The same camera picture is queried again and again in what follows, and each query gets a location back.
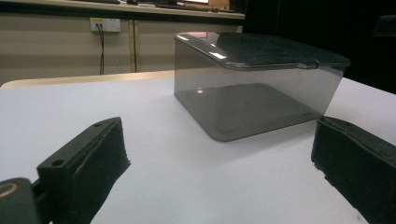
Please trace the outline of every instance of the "computer monitor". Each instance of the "computer monitor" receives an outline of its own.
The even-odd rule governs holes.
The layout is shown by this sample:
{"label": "computer monitor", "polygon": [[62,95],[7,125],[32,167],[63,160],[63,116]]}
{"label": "computer monitor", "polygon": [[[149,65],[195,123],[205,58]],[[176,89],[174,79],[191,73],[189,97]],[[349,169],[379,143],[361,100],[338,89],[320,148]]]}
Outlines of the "computer monitor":
{"label": "computer monitor", "polygon": [[201,5],[209,5],[209,0],[177,0],[178,2],[182,3],[194,3],[194,4],[201,4]]}

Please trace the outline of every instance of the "plastic container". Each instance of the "plastic container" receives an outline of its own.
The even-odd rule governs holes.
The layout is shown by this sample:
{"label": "plastic container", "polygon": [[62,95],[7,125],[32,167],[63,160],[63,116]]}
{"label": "plastic container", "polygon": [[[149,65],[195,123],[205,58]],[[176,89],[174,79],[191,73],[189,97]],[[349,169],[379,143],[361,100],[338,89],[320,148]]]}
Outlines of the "plastic container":
{"label": "plastic container", "polygon": [[319,118],[350,65],[277,36],[201,32],[175,39],[175,96],[219,141]]}

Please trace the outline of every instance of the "cable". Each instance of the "cable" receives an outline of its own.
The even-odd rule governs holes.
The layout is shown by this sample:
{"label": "cable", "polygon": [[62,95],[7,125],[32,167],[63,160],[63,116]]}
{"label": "cable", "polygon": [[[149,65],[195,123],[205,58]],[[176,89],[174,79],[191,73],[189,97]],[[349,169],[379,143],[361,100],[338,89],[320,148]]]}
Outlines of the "cable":
{"label": "cable", "polygon": [[100,72],[99,72],[99,74],[103,75],[105,73],[105,35],[103,33],[102,24],[96,24],[96,27],[98,28],[100,41],[102,44],[102,55],[100,58]]}

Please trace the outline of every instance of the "table surface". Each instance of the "table surface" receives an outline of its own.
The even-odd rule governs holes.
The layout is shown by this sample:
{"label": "table surface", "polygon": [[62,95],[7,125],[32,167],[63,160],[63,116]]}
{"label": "table surface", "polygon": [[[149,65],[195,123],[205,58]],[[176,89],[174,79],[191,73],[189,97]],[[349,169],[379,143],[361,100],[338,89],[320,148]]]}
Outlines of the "table surface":
{"label": "table surface", "polygon": [[[92,223],[367,223],[310,160],[314,121],[221,143],[173,87],[161,77],[0,89],[0,179],[36,180],[55,150],[121,117],[132,165]],[[326,115],[396,145],[395,99],[343,78]]]}
{"label": "table surface", "polygon": [[207,18],[223,18],[223,19],[234,19],[243,20],[244,14],[240,13],[211,13],[202,11],[190,11],[190,10],[175,10],[159,7],[146,7],[145,5],[134,6],[127,5],[126,3],[116,4],[102,4],[94,2],[83,2],[83,1],[70,1],[70,0],[0,0],[0,2],[9,3],[25,3],[25,4],[38,4],[42,6],[58,6],[58,7],[80,7],[80,8],[95,8],[105,9],[123,12],[137,12],[137,13],[153,13],[153,14],[169,14],[169,15],[181,15],[181,16],[195,16],[195,17],[207,17]]}

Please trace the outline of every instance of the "dark background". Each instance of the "dark background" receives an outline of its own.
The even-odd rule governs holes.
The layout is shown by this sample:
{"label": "dark background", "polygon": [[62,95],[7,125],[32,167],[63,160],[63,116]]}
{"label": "dark background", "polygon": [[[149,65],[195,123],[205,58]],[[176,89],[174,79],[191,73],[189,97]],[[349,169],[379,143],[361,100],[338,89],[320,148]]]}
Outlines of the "dark background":
{"label": "dark background", "polygon": [[396,93],[396,36],[373,36],[396,0],[231,0],[246,5],[244,33],[278,35],[348,57],[344,77]]}

